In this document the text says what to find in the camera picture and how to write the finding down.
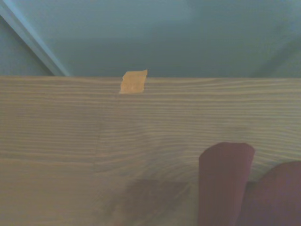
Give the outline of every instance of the wooden board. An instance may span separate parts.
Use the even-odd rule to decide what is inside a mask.
[[[0,225],[195,226],[198,157],[301,160],[301,80],[0,77]]]

